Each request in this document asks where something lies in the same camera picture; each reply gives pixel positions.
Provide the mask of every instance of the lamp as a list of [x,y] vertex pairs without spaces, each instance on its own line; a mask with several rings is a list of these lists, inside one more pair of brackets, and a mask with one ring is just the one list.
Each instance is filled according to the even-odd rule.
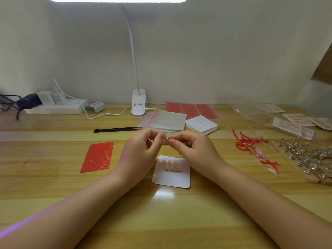
[[[183,3],[186,0],[52,0],[52,1],[59,3]],[[131,23],[125,7],[122,6],[122,9],[127,19],[127,25],[128,25],[130,43],[131,43],[132,60],[134,64],[134,73],[137,82],[137,89],[134,90],[131,98],[131,115],[133,118],[142,118],[145,114],[146,93],[144,89],[139,88],[139,78],[137,75]]]

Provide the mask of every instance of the wooden table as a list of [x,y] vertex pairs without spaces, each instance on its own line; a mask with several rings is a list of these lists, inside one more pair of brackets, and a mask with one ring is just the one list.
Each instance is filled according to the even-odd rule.
[[[273,175],[248,152],[235,148],[232,129],[273,141],[293,137],[246,121],[228,105],[213,106],[219,130],[210,134],[220,155],[289,199],[332,221],[332,187],[304,182],[272,147],[263,146],[282,176]],[[304,113],[280,105],[287,113]],[[121,113],[124,105],[105,112]],[[81,115],[0,114],[0,230],[68,197],[114,169],[126,139],[133,132],[93,134],[95,128],[135,126],[130,110],[122,116],[95,120]],[[318,127],[316,138],[332,142],[332,133]],[[111,170],[80,174],[90,144],[114,141]],[[160,155],[179,157],[169,146]],[[152,183],[154,167],[145,179],[115,203],[81,241],[78,248],[276,248],[276,244],[218,186],[191,169],[191,188]]]

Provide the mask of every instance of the person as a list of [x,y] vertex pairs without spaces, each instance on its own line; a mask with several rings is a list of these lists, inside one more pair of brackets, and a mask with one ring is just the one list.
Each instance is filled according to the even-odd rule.
[[[110,206],[147,175],[164,138],[151,128],[135,133],[114,171],[3,231],[0,248],[74,248]],[[331,248],[329,222],[233,168],[204,134],[179,132],[169,138],[169,145],[223,188],[281,248]]]

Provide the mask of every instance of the tweezers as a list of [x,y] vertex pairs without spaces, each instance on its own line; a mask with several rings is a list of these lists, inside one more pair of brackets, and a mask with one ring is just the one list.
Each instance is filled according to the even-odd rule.
[[95,129],[93,131],[93,133],[137,131],[137,130],[141,130],[141,129],[143,129],[143,127],[120,127],[120,128],[109,128],[109,129]]

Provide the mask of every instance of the white power strip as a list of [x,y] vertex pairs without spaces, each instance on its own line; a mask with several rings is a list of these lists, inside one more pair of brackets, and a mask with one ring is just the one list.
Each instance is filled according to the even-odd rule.
[[81,114],[83,112],[81,104],[87,108],[89,102],[87,100],[68,100],[67,105],[39,105],[24,111],[29,114]]

